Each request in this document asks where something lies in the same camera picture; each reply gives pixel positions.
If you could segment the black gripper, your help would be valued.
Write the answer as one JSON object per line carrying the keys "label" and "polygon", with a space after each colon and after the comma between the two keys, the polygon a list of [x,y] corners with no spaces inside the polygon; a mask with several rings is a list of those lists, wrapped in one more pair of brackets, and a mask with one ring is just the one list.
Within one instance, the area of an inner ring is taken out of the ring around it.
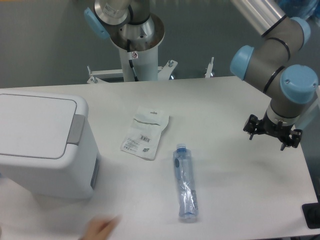
{"label": "black gripper", "polygon": [[251,114],[244,124],[243,131],[249,134],[249,140],[252,140],[254,135],[266,134],[275,138],[279,138],[282,145],[280,150],[285,148],[297,148],[301,142],[303,131],[301,129],[291,130],[293,125],[285,125],[282,121],[273,123],[267,115],[264,115],[262,120]]}

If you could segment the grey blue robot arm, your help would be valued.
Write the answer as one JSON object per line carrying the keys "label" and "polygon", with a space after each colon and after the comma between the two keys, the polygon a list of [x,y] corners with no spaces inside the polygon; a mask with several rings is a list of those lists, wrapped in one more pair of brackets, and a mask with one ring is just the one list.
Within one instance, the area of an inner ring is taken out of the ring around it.
{"label": "grey blue robot arm", "polygon": [[[285,63],[307,43],[311,29],[299,17],[289,18],[273,0],[235,0],[233,5],[264,39],[260,48],[241,47],[230,71],[270,97],[262,119],[250,115],[244,131],[251,137],[277,138],[283,148],[297,148],[303,136],[298,127],[306,105],[319,84],[317,74],[304,65]],[[101,39],[118,48],[126,82],[157,81],[158,46],[165,35],[161,19],[147,0],[96,0],[84,18]]]}

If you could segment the blurred person hand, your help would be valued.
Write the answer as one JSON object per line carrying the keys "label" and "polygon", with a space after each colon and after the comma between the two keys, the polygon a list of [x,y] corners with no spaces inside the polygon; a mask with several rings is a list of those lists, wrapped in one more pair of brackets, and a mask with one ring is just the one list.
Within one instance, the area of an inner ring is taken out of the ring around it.
{"label": "blurred person hand", "polygon": [[121,221],[121,216],[92,218],[79,240],[107,240]]}

